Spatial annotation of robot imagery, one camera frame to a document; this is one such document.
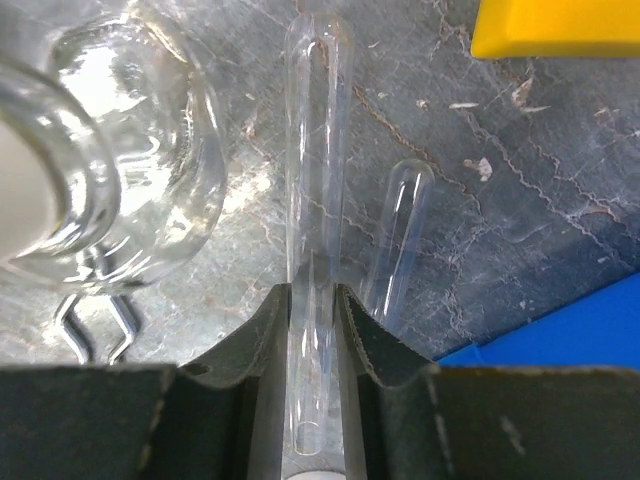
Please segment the yellow test tube rack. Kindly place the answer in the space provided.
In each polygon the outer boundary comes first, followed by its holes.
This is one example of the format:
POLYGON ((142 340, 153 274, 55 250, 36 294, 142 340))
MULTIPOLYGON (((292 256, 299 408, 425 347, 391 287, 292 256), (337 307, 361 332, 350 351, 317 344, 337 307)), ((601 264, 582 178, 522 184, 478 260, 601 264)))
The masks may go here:
POLYGON ((471 42, 478 59, 637 58, 639 3, 611 0, 485 0, 471 42))

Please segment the glass test tube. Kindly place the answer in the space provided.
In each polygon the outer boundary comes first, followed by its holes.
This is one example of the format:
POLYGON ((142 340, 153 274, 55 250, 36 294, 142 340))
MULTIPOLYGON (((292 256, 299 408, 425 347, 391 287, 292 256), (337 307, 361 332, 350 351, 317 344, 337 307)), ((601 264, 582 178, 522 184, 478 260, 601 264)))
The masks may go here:
POLYGON ((302 456, 326 440, 354 50, 332 12, 304 12, 286 33, 287 412, 302 456))
POLYGON ((398 162, 387 182, 362 300, 371 317, 392 333, 399 327, 434 183, 430 166, 417 159, 398 162))

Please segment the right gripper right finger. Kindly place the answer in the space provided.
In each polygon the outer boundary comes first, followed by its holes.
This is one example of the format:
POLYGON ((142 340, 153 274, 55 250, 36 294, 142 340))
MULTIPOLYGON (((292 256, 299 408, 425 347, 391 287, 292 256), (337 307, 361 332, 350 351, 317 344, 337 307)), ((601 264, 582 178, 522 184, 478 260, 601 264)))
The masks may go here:
POLYGON ((445 367, 335 291, 350 479, 635 479, 639 375, 613 367, 445 367))

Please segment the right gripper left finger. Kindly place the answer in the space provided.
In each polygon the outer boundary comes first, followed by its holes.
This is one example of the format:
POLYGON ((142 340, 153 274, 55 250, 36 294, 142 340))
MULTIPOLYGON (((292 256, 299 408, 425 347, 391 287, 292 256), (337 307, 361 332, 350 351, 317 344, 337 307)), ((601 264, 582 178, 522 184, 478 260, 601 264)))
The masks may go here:
POLYGON ((291 288, 184 365, 6 366, 5 479, 277 479, 291 288))

